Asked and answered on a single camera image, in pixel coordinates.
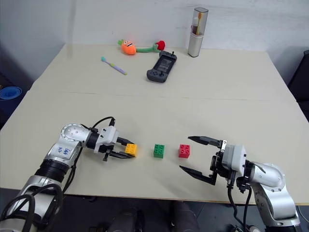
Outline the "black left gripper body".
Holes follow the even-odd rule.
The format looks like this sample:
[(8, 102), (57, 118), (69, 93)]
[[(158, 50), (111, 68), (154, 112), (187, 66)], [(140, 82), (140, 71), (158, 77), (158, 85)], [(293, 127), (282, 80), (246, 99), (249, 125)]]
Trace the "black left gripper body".
[(102, 145), (102, 150), (104, 153), (103, 161), (108, 161), (109, 156), (118, 158), (117, 153), (114, 152), (113, 149), (114, 149), (114, 145)]

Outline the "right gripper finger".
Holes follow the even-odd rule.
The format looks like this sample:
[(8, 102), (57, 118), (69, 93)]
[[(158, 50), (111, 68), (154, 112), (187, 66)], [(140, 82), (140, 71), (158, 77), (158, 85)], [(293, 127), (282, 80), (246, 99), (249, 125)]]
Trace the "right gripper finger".
[(206, 183), (211, 184), (213, 186), (215, 186), (215, 184), (216, 184), (217, 172), (212, 172), (212, 174), (210, 174), (209, 176), (205, 176), (200, 171), (197, 171), (197, 170), (194, 170), (194, 169), (191, 169), (191, 168), (187, 168), (187, 167), (184, 167), (184, 166), (181, 166), (181, 165), (179, 167), (195, 179), (206, 182)]
[(217, 139), (213, 139), (207, 136), (189, 136), (188, 139), (197, 142), (199, 144), (202, 145), (212, 145), (215, 146), (217, 148), (221, 148), (222, 147), (222, 141), (221, 140), (217, 140)]

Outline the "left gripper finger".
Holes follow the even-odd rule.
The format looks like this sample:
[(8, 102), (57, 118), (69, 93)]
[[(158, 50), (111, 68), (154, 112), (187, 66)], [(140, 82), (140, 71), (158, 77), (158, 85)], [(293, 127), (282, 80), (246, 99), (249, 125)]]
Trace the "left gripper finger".
[(121, 145), (124, 145), (124, 146), (127, 146), (127, 144), (134, 144), (132, 141), (122, 138), (122, 137), (117, 138), (117, 143), (120, 143)]
[(135, 158), (134, 155), (131, 155), (131, 154), (128, 154), (128, 153), (125, 153), (125, 152), (115, 152), (115, 151), (111, 151), (110, 156), (115, 157), (115, 158), (119, 158), (119, 159)]

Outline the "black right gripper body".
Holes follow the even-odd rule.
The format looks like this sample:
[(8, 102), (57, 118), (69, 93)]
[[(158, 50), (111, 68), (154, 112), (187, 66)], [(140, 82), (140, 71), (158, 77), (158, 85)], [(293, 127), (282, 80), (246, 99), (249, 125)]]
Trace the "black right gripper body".
[(213, 139), (212, 141), (210, 141), (210, 145), (219, 148), (219, 151), (216, 153), (215, 156), (212, 157), (211, 160), (210, 170), (212, 171), (212, 174), (210, 175), (210, 178), (212, 178), (213, 180), (216, 180), (217, 175), (223, 178), (228, 178), (228, 169), (226, 169), (222, 165), (226, 144), (226, 140)]

